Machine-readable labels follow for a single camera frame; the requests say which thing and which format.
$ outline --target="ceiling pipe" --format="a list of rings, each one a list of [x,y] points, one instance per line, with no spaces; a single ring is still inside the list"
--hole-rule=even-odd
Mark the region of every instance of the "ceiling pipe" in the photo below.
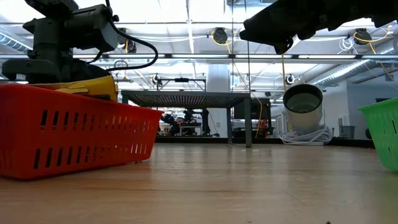
[[[32,47],[25,44],[23,39],[2,27],[0,27],[0,44],[23,54],[26,54],[28,50],[32,50]]]
[[[398,54],[398,38],[395,38],[392,41],[389,41],[376,49],[378,54]],[[347,65],[340,65],[336,68],[333,68],[314,79],[309,81],[309,84],[312,85],[323,85],[330,86],[332,84],[337,84],[340,81],[343,81],[347,78],[351,78],[357,74],[368,71],[369,69],[374,69],[377,67],[377,62],[375,60],[361,60],[358,62],[354,62]]]
[[[140,70],[135,70],[134,71],[137,75],[139,75],[141,77],[141,80],[148,85],[150,88],[155,88],[152,83],[150,81],[148,81],[148,79],[144,76],[144,74],[142,74],[142,72]]]

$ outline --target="green basket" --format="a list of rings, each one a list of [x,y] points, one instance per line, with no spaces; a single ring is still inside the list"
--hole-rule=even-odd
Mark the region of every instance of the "green basket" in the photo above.
[[[364,106],[359,110],[368,122],[382,164],[398,171],[398,98]]]

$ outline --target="red basket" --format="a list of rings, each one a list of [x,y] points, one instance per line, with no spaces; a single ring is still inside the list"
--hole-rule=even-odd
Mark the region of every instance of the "red basket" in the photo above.
[[[0,86],[0,175],[31,179],[150,158],[160,111]]]

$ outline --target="ceiling light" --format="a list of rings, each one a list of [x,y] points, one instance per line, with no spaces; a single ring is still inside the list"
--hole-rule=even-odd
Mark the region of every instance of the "ceiling light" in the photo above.
[[[301,59],[348,59],[355,58],[356,55],[300,55]]]
[[[235,56],[236,58],[249,58],[249,56],[247,55],[247,54],[240,54],[240,55],[236,55]],[[257,54],[255,54],[255,55],[250,55],[250,58],[275,58],[275,59],[278,59],[278,58],[282,58],[282,56],[281,55],[257,55]],[[292,58],[292,56],[291,55],[284,55],[284,58]]]
[[[398,59],[398,55],[363,55],[363,59]]]
[[[108,54],[109,58],[154,58],[154,54]],[[159,54],[158,58],[164,58],[164,54]]]
[[[228,58],[228,55],[220,54],[173,54],[172,58]]]
[[[0,55],[0,59],[20,59],[20,58],[28,58],[27,55]]]

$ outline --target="table leg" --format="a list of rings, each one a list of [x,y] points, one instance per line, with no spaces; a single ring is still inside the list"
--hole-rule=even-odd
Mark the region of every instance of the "table leg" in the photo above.
[[[126,95],[122,95],[122,103],[129,104],[129,98]]]
[[[232,144],[232,125],[231,125],[231,108],[226,109],[226,128],[228,144]]]
[[[244,130],[246,133],[246,147],[251,147],[251,99],[244,99]]]

